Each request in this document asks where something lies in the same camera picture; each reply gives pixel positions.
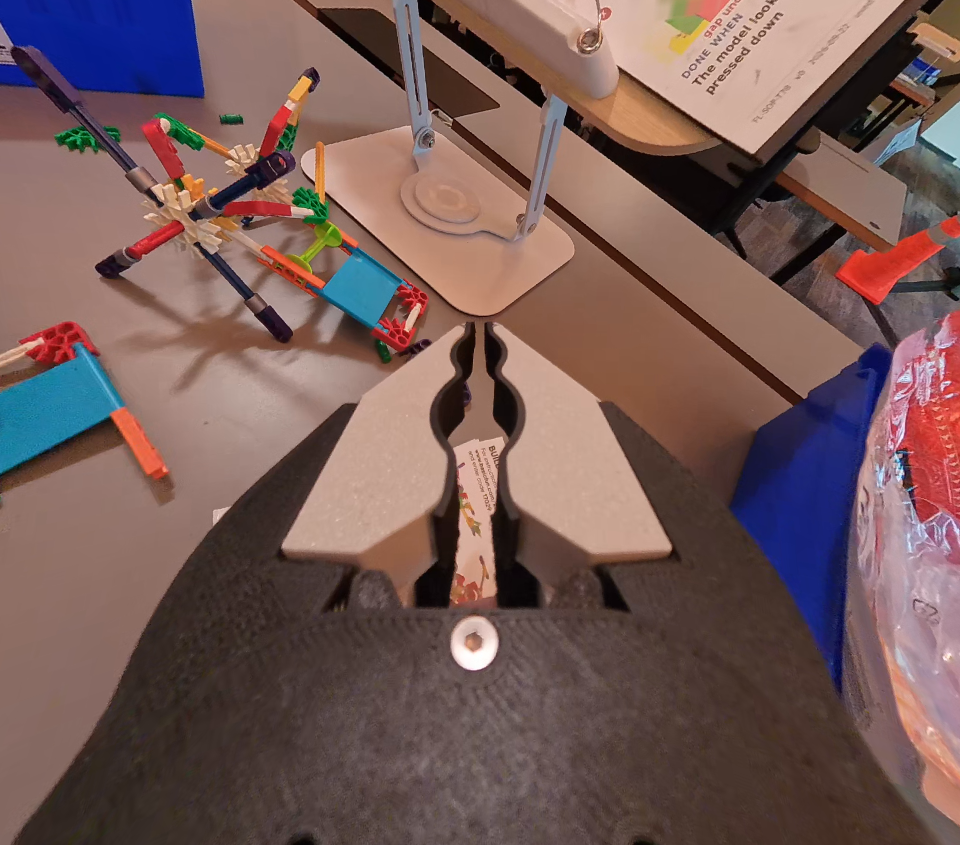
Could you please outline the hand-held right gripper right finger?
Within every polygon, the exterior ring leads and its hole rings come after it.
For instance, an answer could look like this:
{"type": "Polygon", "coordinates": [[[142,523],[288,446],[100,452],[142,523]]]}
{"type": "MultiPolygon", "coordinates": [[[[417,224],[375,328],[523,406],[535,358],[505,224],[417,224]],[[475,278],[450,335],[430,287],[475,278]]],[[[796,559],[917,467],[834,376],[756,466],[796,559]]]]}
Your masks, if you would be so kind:
{"type": "Polygon", "coordinates": [[[498,605],[532,608],[543,587],[582,571],[669,557],[601,400],[500,323],[485,323],[484,351],[507,437],[493,516],[498,605]]]}

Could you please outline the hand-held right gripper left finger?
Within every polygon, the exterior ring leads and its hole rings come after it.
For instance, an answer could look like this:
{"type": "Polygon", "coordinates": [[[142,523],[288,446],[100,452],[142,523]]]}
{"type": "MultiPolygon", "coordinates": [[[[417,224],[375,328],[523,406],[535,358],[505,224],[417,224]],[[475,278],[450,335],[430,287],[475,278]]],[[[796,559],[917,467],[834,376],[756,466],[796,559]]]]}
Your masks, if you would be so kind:
{"type": "Polygon", "coordinates": [[[450,434],[476,326],[453,327],[363,395],[283,539],[293,560],[379,571],[421,607],[448,608],[459,535],[450,434]]]}

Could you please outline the blue toy panel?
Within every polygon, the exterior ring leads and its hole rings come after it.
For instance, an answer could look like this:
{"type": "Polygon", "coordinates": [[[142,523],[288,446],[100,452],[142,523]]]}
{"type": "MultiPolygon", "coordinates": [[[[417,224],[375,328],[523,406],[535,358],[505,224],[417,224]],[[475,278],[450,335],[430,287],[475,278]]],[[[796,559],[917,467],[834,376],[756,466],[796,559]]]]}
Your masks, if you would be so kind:
{"type": "Polygon", "coordinates": [[[96,354],[73,357],[1,393],[1,473],[102,424],[126,406],[96,354]]]}

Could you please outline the red toy connector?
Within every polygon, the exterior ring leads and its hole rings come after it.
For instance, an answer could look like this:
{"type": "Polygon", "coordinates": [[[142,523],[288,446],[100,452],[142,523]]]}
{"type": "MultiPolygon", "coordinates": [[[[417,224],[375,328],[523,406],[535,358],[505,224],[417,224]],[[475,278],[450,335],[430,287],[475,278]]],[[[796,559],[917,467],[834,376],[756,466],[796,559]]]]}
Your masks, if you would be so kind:
{"type": "Polygon", "coordinates": [[[55,367],[76,359],[75,346],[83,347],[94,357],[100,356],[99,349],[87,332],[72,321],[57,323],[22,338],[15,349],[22,350],[27,358],[37,364],[55,367]]]}

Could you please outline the instruction booklet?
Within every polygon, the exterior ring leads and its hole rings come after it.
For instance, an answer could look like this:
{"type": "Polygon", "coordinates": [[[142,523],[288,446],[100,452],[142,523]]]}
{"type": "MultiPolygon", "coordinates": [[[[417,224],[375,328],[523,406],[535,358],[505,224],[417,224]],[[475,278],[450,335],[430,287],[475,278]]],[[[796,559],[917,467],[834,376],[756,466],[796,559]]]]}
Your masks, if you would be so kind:
{"type": "Polygon", "coordinates": [[[503,437],[497,436],[453,447],[459,503],[459,535],[449,594],[453,608],[495,607],[497,603],[493,519],[504,446],[503,437]]]}

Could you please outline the blue container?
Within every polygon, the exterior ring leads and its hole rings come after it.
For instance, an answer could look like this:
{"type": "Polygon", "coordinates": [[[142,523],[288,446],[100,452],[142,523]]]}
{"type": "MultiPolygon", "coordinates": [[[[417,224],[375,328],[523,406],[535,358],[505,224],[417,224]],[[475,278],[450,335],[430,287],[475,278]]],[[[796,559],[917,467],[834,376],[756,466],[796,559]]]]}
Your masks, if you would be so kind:
{"type": "Polygon", "coordinates": [[[851,516],[891,363],[875,344],[764,424],[729,505],[789,591],[838,693],[851,516]]]}

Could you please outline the white document stand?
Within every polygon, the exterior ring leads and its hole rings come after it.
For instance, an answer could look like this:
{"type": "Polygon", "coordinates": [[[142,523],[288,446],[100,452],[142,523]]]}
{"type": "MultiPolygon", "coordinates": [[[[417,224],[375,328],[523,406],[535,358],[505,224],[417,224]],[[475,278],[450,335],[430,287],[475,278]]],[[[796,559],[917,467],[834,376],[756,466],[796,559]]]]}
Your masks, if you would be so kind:
{"type": "Polygon", "coordinates": [[[334,202],[451,307],[494,316],[568,263],[545,218],[569,106],[631,149],[704,151],[718,139],[621,73],[598,23],[558,0],[432,0],[545,92],[525,198],[439,131],[428,107],[418,0],[391,0],[410,125],[328,144],[334,202]]]}

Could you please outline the clear bag of red parts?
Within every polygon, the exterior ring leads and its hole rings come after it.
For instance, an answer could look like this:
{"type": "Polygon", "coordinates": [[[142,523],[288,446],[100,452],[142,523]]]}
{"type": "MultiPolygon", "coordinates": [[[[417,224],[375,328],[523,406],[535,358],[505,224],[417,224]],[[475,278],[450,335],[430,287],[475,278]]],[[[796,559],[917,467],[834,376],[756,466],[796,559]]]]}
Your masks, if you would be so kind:
{"type": "Polygon", "coordinates": [[[903,339],[850,515],[843,691],[936,843],[959,823],[959,312],[903,339]]]}

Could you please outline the colourful toy windmill model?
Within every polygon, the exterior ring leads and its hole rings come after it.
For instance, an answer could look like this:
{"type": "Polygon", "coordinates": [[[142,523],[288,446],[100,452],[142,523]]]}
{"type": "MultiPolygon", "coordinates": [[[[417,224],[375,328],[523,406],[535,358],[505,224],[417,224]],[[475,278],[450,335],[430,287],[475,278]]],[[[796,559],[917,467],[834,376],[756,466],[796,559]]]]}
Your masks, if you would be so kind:
{"type": "Polygon", "coordinates": [[[301,114],[321,82],[314,67],[301,72],[270,119],[259,147],[227,148],[168,114],[151,118],[141,131],[165,172],[166,180],[159,181],[122,147],[116,131],[95,119],[78,90],[42,51],[12,46],[9,55],[54,107],[102,143],[102,151],[144,197],[142,208],[150,232],[99,262],[95,268],[102,278],[121,278],[173,242],[209,263],[276,341],[289,342],[291,326],[222,255],[226,244],[235,243],[271,274],[327,302],[368,330],[374,340],[386,342],[393,355],[419,340],[417,327],[428,309],[428,296],[363,251],[331,221],[323,143],[315,149],[314,184],[294,191],[287,186],[296,166],[293,146],[301,114]],[[301,223],[314,239],[301,254],[283,253],[246,233],[246,226],[256,218],[301,223]]]}

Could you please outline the orange plastic object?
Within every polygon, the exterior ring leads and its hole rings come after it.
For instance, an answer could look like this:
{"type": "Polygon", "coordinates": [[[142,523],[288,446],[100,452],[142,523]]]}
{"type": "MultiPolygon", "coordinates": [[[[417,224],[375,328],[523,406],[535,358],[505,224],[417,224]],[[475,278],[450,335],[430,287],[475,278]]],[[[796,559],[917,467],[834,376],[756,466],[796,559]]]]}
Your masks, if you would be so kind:
{"type": "Polygon", "coordinates": [[[835,278],[877,307],[909,273],[947,247],[958,244],[958,239],[959,217],[955,215],[902,239],[890,251],[856,251],[836,272],[835,278]]]}

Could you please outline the grey side table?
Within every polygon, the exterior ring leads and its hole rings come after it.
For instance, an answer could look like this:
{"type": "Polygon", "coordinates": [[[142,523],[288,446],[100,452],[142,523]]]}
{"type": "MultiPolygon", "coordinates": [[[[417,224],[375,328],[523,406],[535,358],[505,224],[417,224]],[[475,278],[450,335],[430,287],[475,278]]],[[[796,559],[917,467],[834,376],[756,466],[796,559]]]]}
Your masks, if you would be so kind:
{"type": "Polygon", "coordinates": [[[813,153],[798,153],[776,183],[875,251],[901,237],[908,190],[865,156],[828,135],[813,153]]]}

